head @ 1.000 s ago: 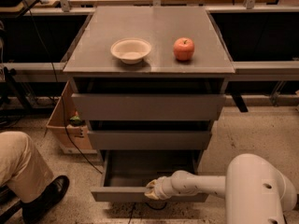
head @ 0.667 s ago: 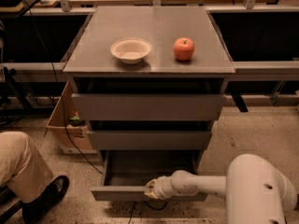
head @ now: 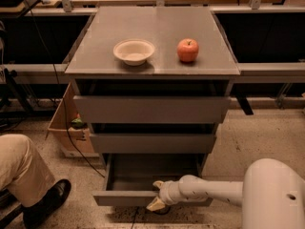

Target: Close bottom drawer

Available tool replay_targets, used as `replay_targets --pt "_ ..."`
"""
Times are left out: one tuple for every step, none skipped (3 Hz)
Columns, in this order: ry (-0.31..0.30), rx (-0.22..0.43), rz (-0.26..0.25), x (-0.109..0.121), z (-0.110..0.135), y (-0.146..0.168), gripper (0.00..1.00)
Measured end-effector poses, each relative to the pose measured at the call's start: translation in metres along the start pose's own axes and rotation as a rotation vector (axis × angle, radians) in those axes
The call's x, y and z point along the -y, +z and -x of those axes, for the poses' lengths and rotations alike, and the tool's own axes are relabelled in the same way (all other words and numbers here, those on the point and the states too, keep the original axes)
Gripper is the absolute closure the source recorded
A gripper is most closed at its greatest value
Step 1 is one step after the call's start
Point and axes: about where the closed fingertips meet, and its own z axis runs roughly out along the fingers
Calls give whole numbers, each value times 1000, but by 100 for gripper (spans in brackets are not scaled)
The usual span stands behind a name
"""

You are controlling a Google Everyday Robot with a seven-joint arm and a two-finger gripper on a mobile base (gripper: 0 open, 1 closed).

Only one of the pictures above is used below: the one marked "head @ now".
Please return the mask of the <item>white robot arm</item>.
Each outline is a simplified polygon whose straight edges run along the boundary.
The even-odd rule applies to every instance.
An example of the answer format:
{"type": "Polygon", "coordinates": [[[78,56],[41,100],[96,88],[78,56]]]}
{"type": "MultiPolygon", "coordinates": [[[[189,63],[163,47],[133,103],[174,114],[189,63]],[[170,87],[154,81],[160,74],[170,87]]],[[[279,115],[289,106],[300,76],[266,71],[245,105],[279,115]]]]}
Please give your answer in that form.
{"type": "Polygon", "coordinates": [[[147,206],[150,211],[213,198],[242,208],[242,229],[305,229],[305,180],[275,159],[255,161],[241,181],[185,175],[153,185],[159,192],[147,206]]]}

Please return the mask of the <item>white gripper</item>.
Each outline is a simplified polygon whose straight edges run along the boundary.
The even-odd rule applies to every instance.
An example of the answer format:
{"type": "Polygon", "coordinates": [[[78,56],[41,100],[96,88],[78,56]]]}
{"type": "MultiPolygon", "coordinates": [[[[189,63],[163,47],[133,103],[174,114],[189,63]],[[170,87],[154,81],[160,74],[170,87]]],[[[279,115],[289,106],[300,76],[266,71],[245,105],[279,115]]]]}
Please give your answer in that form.
{"type": "Polygon", "coordinates": [[[177,181],[161,181],[157,180],[152,184],[159,189],[159,197],[155,197],[151,203],[147,205],[147,209],[151,212],[164,209],[166,205],[175,205],[182,201],[182,194],[179,190],[177,181]]]}

